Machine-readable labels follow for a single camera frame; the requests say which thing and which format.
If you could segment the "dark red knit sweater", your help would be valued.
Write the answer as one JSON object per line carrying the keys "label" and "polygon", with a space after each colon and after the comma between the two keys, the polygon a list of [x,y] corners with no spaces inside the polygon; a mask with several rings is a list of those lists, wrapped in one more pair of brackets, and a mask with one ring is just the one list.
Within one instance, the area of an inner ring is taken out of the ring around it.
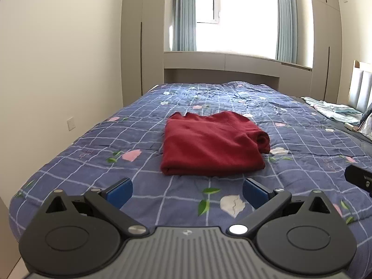
{"label": "dark red knit sweater", "polygon": [[270,138],[250,119],[224,111],[209,116],[176,112],[166,121],[165,175],[229,176],[264,169]]}

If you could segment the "blue plaid floral quilt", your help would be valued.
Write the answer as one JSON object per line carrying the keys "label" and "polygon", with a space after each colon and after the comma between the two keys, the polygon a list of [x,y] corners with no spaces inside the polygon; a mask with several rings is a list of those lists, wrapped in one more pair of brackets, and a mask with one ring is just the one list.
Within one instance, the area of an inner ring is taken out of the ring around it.
{"label": "blue plaid floral quilt", "polygon": [[56,189],[82,195],[123,178],[123,211],[147,227],[227,228],[253,212],[254,179],[296,196],[320,189],[357,242],[352,278],[371,274],[371,197],[348,183],[348,166],[371,169],[371,142],[266,85],[163,84],[76,139],[33,174],[10,203],[20,238]]}

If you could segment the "light blue patterned cloth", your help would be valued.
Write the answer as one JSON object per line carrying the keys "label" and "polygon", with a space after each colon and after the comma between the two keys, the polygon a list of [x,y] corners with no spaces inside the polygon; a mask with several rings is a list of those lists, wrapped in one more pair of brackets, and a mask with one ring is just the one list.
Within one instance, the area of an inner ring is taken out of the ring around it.
{"label": "light blue patterned cloth", "polygon": [[323,116],[337,122],[358,125],[362,118],[361,112],[347,105],[327,103],[326,101],[319,101],[310,97],[301,97],[301,99]]}

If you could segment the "grey padded headboard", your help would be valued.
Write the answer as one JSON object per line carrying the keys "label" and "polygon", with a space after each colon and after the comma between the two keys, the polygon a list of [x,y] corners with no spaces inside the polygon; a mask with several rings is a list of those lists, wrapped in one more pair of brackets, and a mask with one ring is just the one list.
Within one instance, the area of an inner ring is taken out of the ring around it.
{"label": "grey padded headboard", "polygon": [[348,105],[364,113],[371,104],[371,64],[354,61],[349,88]]}

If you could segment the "beige window bench cabinet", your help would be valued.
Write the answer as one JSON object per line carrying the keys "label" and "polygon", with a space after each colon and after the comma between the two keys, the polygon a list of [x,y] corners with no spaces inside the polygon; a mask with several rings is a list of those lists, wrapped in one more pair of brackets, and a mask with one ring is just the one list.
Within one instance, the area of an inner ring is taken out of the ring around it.
{"label": "beige window bench cabinet", "polygon": [[312,69],[278,60],[222,52],[165,52],[165,69],[200,69],[255,74],[279,79],[279,91],[308,96]]}

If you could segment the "light blue right curtain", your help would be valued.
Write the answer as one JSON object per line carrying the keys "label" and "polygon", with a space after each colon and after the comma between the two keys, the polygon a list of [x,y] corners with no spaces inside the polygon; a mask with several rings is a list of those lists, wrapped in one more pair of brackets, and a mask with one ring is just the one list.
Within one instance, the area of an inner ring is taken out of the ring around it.
{"label": "light blue right curtain", "polygon": [[298,15],[296,0],[277,0],[276,59],[296,64],[298,53]]}

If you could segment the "light blue curtain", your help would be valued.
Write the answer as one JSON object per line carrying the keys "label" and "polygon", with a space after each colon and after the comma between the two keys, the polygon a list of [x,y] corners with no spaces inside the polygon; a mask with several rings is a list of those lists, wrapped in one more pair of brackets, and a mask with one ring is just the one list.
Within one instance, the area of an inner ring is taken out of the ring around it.
{"label": "light blue curtain", "polygon": [[196,50],[196,0],[173,0],[173,51]]}
{"label": "light blue curtain", "polygon": [[298,53],[298,15],[296,0],[277,0],[276,59],[296,64]]}

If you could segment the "beige tall wardrobe left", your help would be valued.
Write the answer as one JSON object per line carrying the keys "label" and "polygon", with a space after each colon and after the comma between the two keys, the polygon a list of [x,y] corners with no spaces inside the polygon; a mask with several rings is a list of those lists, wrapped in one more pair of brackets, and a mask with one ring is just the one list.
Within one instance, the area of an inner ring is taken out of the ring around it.
{"label": "beige tall wardrobe left", "polygon": [[122,101],[127,106],[164,83],[165,0],[122,0]]}

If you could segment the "light blue left curtain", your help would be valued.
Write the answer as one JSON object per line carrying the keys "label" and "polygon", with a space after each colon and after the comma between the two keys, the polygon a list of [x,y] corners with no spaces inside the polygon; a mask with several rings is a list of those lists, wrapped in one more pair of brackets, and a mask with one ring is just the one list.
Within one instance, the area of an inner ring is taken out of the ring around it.
{"label": "light blue left curtain", "polygon": [[173,0],[173,51],[196,50],[196,0]]}

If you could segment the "white wall socket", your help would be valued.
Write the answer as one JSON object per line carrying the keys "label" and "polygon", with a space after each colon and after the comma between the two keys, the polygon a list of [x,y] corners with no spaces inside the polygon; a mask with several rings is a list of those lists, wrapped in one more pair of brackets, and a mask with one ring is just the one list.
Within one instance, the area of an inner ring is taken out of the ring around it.
{"label": "white wall socket", "polygon": [[73,130],[73,129],[76,128],[75,121],[74,121],[74,118],[73,117],[67,119],[67,128],[68,128],[69,131],[71,131],[71,130]]}

